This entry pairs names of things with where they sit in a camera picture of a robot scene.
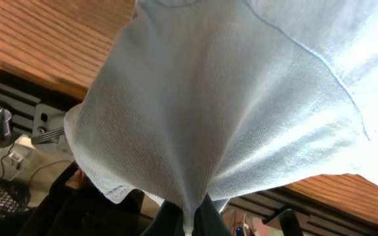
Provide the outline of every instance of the wooden table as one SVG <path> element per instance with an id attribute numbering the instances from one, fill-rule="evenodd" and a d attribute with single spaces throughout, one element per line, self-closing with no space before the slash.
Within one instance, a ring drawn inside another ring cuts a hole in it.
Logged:
<path id="1" fill-rule="evenodd" d="M 84 98 L 132 10 L 132 0 L 0 1 L 0 68 Z M 378 187 L 360 176 L 288 187 L 378 225 Z"/>

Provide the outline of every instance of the screw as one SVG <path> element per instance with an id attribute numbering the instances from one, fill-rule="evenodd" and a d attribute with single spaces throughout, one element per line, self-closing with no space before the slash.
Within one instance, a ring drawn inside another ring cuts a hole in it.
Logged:
<path id="1" fill-rule="evenodd" d="M 45 129 L 44 127 L 38 127 L 37 130 L 38 130 L 41 134 L 46 133 L 46 129 Z"/>

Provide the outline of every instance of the light blue cloth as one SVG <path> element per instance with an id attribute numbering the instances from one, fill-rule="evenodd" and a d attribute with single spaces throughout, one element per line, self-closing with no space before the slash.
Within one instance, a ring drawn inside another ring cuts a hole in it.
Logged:
<path id="1" fill-rule="evenodd" d="M 185 213 L 318 174 L 378 184 L 378 1 L 145 0 L 65 129 L 105 196 Z"/>

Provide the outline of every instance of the wire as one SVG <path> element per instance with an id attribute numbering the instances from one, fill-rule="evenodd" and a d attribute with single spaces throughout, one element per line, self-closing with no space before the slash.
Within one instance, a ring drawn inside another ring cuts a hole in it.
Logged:
<path id="1" fill-rule="evenodd" d="M 37 169 L 37 170 L 32 174 L 32 176 L 30 177 L 29 184 L 28 184 L 29 188 L 30 188 L 30 186 L 32 185 L 32 180 L 33 180 L 34 176 L 35 176 L 40 170 L 42 170 L 42 169 L 44 169 L 44 168 L 47 168 L 47 167 L 51 167 L 51 166 L 53 166 L 53 165 L 55 165 L 55 164 L 58 164 L 58 163 L 63 163 L 63 162 L 71 162 L 71 161 L 67 161 L 67 160 L 63 160 L 63 161 L 55 161 L 54 163 L 51 163 L 51 164 L 48 164 L 48 165 L 42 166 L 42 167 L 40 167 L 39 169 Z"/>
<path id="2" fill-rule="evenodd" d="M 8 150 L 8 153 L 7 153 L 5 156 L 1 157 L 1 159 L 0 159 L 0 162 L 1 162 L 1 168 L 2 168 L 2 170 L 3 170 L 3 173 L 2 173 L 2 175 L 1 175 L 1 177 L 0 177 L 0 179 L 3 179 L 4 176 L 5 176 L 5 167 L 4 167 L 4 162 L 3 162 L 3 161 L 4 161 L 4 159 L 5 159 L 6 157 L 8 157 L 8 156 L 11 154 L 11 150 L 12 150 L 12 148 L 14 147 L 14 145 L 15 145 L 15 142 L 12 143 L 10 149 Z"/>

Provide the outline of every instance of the brown tabletop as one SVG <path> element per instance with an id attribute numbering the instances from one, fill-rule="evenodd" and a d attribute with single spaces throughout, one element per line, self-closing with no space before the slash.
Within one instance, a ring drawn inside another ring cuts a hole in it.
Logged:
<path id="1" fill-rule="evenodd" d="M 132 0 L 0 0 L 0 68 L 82 99 L 132 11 Z M 378 187 L 360 176 L 288 187 L 378 225 Z"/>

